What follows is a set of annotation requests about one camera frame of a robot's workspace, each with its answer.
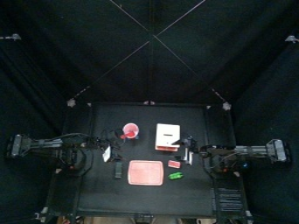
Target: small red object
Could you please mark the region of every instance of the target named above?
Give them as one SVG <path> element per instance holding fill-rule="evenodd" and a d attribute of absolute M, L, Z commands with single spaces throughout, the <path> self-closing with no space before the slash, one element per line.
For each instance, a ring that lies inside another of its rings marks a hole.
<path fill-rule="evenodd" d="M 172 168 L 178 168 L 178 169 L 179 169 L 179 168 L 182 167 L 182 163 L 170 160 L 170 161 L 168 161 L 168 166 L 172 167 Z"/>
<path fill-rule="evenodd" d="M 178 151 L 178 147 L 171 146 L 155 146 L 155 149 L 159 151 Z"/>
<path fill-rule="evenodd" d="M 136 136 L 136 133 L 134 132 L 134 131 L 131 131 L 131 132 L 127 132 L 123 136 L 120 136 L 120 138 L 122 139 L 124 139 L 126 137 L 127 138 L 132 138 L 132 137 L 135 137 Z"/>

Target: red cup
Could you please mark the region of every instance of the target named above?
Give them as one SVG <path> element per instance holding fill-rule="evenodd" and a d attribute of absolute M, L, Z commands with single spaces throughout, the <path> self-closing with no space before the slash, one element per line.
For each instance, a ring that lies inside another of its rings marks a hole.
<path fill-rule="evenodd" d="M 135 138 L 139 132 L 139 128 L 134 123 L 128 123 L 124 128 L 124 135 L 122 136 L 122 138 Z"/>

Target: green object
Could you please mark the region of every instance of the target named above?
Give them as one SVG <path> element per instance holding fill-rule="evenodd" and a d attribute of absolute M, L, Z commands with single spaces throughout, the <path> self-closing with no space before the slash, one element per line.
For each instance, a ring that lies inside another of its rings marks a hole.
<path fill-rule="evenodd" d="M 168 179 L 182 179 L 182 178 L 183 178 L 183 173 L 179 171 L 168 175 Z"/>

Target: cable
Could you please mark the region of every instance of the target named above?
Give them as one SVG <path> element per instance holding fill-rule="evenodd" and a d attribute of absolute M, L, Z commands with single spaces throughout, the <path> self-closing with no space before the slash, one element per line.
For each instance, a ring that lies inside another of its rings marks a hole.
<path fill-rule="evenodd" d="M 119 139 L 118 130 L 122 130 L 122 129 L 114 129 L 114 130 L 111 130 L 111 131 L 114 131 L 116 133 L 116 139 Z M 123 146 L 126 144 L 126 142 L 127 142 L 127 138 L 124 138 L 123 143 L 118 143 L 118 146 L 119 147 Z"/>
<path fill-rule="evenodd" d="M 100 139 L 108 139 L 108 131 L 106 129 L 102 130 L 100 132 Z"/>
<path fill-rule="evenodd" d="M 202 0 L 158 34 L 160 36 L 207 0 Z"/>
<path fill-rule="evenodd" d="M 122 8 L 122 4 L 120 6 L 112 1 L 108 0 L 130 17 L 131 19 L 144 28 L 144 30 L 148 32 L 148 30 L 146 29 L 146 27 L 138 22 L 138 20 L 128 14 L 128 12 Z"/>
<path fill-rule="evenodd" d="M 66 134 L 63 136 L 56 136 L 54 138 L 49 138 L 49 139 L 41 139 L 44 141 L 52 141 L 52 140 L 56 140 L 56 139 L 60 139 L 60 138 L 64 138 L 64 137 L 90 137 L 90 135 L 86 135 L 83 133 L 70 133 L 70 134 Z"/>
<path fill-rule="evenodd" d="M 235 152 L 235 153 L 232 153 L 232 154 L 230 154 L 230 155 L 227 155 L 214 166 L 211 166 L 210 168 L 212 169 L 212 168 L 215 168 L 218 165 L 220 165 L 220 163 L 228 158 L 228 157 L 231 157 L 231 156 L 234 156 L 234 155 L 238 155 L 238 154 L 242 154 L 242 153 L 239 153 L 239 152 Z"/>

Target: black object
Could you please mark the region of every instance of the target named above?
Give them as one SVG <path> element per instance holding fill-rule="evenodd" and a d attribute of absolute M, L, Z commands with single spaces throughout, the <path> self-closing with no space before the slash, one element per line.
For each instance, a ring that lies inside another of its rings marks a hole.
<path fill-rule="evenodd" d="M 92 166 L 94 155 L 87 145 L 90 144 L 83 134 L 68 134 L 54 139 L 33 140 L 27 135 L 15 135 L 11 137 L 5 158 L 17 159 L 27 155 L 35 155 L 49 159 L 55 163 L 55 168 L 71 176 L 83 175 Z"/>
<path fill-rule="evenodd" d="M 123 174 L 123 163 L 116 162 L 116 179 L 122 179 L 122 174 Z"/>
<path fill-rule="evenodd" d="M 184 145 L 190 149 L 190 151 L 192 151 L 194 153 L 199 153 L 198 141 L 194 140 L 192 136 L 188 136 L 183 140 L 178 140 L 172 143 L 172 145 L 175 144 Z"/>
<path fill-rule="evenodd" d="M 242 172 L 256 159 L 268 159 L 275 164 L 291 163 L 288 145 L 280 139 L 271 140 L 266 146 L 206 145 L 200 147 L 200 156 L 207 159 L 204 168 L 214 172 Z"/>
<path fill-rule="evenodd" d="M 184 157 L 183 156 L 175 156 L 175 159 L 180 162 L 184 162 L 187 165 L 192 164 L 192 152 L 190 148 L 184 149 Z"/>

